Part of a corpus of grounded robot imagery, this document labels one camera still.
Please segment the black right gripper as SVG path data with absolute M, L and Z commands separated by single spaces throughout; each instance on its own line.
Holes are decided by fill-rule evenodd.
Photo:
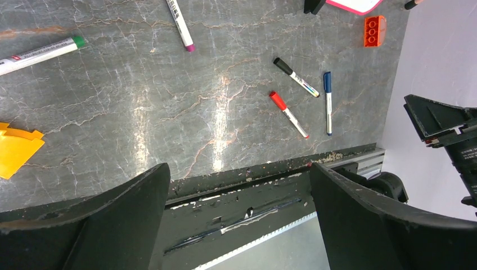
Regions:
M 404 108 L 427 147 L 444 147 L 469 195 L 461 202 L 476 207 L 476 108 L 459 107 L 414 94 Z

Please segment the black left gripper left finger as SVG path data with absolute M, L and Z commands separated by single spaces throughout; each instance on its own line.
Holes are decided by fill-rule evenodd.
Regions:
M 2 269 L 147 269 L 168 197 L 159 164 L 98 195 L 1 213 Z

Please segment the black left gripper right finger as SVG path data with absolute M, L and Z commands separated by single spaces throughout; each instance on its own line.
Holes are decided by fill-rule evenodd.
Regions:
M 409 206 L 320 164 L 309 179 L 331 269 L 476 268 L 476 222 Z

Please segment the pink framed whiteboard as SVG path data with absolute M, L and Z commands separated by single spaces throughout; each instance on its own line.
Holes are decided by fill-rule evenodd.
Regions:
M 326 0 L 328 5 L 338 7 L 360 16 L 370 13 L 381 2 L 382 0 Z

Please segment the black capped white marker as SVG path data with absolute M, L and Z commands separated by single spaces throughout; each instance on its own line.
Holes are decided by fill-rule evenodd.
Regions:
M 303 87 L 308 93 L 310 93 L 313 97 L 319 97 L 320 93 L 314 89 L 311 85 L 309 85 L 304 79 L 302 79 L 298 74 L 293 71 L 289 65 L 284 62 L 279 57 L 275 58 L 273 63 L 281 69 L 285 74 L 291 77 L 295 82 L 297 82 L 301 87 Z

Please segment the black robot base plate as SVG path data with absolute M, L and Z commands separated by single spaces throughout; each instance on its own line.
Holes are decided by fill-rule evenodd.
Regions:
M 379 172 L 385 150 L 362 145 L 176 180 L 169 187 L 149 269 L 204 269 L 314 213 L 309 168 Z

